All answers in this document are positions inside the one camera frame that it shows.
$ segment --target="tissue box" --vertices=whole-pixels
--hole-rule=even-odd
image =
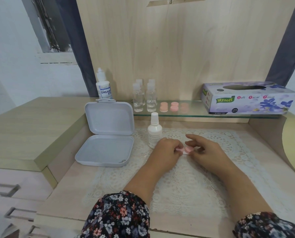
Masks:
[[[209,114],[285,114],[294,97],[273,82],[204,83],[201,91]]]

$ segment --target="floral print fabric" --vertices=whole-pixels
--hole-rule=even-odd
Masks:
[[[90,212],[78,238],[150,237],[149,209],[128,191],[100,198]],[[237,222],[236,238],[295,238],[295,224],[271,212],[250,214]]]
[[[271,212],[258,212],[238,221],[233,233],[236,238],[295,238],[295,224]]]
[[[90,212],[80,238],[150,237],[149,209],[128,191],[100,198]]]

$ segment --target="lace doily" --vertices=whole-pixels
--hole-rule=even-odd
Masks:
[[[295,222],[295,207],[278,185],[259,164],[236,132],[231,130],[163,129],[163,136],[187,141],[186,133],[201,135],[220,144],[229,158],[251,179],[274,212],[281,218]],[[134,146],[130,161],[121,168],[99,168],[92,186],[82,203],[93,205],[99,197],[124,188],[137,170],[146,162],[152,149],[148,146],[147,129],[133,133]],[[227,191],[212,173],[183,155],[177,165],[157,183],[150,212],[181,214],[184,216],[227,217]]]

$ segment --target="open white case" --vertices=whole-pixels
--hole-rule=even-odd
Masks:
[[[85,105],[89,137],[75,155],[83,165],[121,167],[128,163],[134,138],[133,109],[126,102],[98,99]]]

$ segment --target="desk surface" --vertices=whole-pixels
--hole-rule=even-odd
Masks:
[[[0,168],[43,170],[86,124],[95,98],[39,97],[0,115]]]
[[[273,179],[295,205],[295,172],[265,143],[264,140],[248,124],[230,123],[201,123],[201,122],[160,122],[164,128],[206,128],[206,129],[231,129],[237,132],[246,146],[252,151],[261,165],[269,172]],[[148,121],[135,121],[136,127],[147,127]],[[98,167],[83,166],[74,163],[57,188],[38,210],[38,223],[54,226],[82,227],[92,207],[82,205],[82,198],[94,179]],[[194,220],[189,217],[184,219],[164,220],[158,214],[151,214],[150,228],[174,233],[205,236],[228,237],[232,236],[233,224],[230,220],[215,220],[204,217]]]

